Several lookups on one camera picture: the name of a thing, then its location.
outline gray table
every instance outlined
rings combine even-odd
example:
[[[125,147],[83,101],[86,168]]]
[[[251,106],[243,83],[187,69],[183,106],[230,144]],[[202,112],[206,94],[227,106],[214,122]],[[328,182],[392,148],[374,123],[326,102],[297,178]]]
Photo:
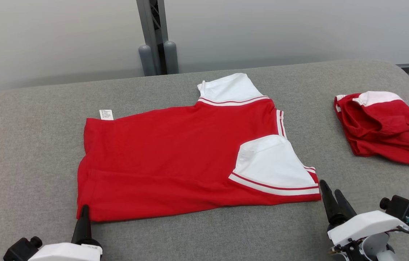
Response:
[[[355,157],[335,117],[337,94],[392,91],[409,105],[409,77],[382,61],[334,61],[238,71],[210,71],[16,89],[0,93],[0,259],[21,237],[70,241],[77,209],[77,167],[87,117],[115,118],[192,105],[196,85],[248,74],[285,111],[296,154],[340,188],[358,213],[382,197],[409,198],[409,166]],[[103,259],[331,260],[322,202],[219,208],[187,215],[93,225]],[[409,236],[392,236],[402,261]]]

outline folded shirt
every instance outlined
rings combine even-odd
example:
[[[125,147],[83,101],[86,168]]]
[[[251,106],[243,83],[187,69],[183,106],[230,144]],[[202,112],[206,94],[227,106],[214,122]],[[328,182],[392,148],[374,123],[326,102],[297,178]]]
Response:
[[[397,94],[337,95],[335,112],[354,155],[409,164],[409,106]]]

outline white care label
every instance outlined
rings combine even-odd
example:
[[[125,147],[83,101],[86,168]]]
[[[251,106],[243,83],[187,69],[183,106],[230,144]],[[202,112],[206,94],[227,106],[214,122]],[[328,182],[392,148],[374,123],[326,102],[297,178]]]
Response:
[[[108,121],[114,120],[113,111],[110,110],[110,109],[101,109],[100,110],[100,118],[102,120],[108,120]]]
[[[103,248],[101,248],[101,246],[94,246],[94,245],[87,245],[87,244],[81,244],[81,246],[84,246],[86,248],[96,249],[96,250],[100,251],[100,255],[103,254]]]

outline white wall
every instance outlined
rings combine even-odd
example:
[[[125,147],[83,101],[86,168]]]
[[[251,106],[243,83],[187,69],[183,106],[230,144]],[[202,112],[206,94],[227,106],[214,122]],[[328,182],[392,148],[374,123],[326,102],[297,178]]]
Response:
[[[143,76],[135,0],[0,0],[0,90]]]
[[[165,0],[179,70],[409,63],[409,0]]]

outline black knob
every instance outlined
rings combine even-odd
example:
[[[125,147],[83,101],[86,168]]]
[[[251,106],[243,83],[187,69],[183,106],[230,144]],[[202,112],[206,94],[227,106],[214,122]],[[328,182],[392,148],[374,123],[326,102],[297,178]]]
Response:
[[[389,198],[386,197],[382,198],[382,200],[380,200],[380,208],[383,210],[387,210],[389,203],[390,203]]]
[[[42,240],[38,236],[34,236],[30,239],[30,243],[35,246],[36,248],[40,248],[43,243]]]

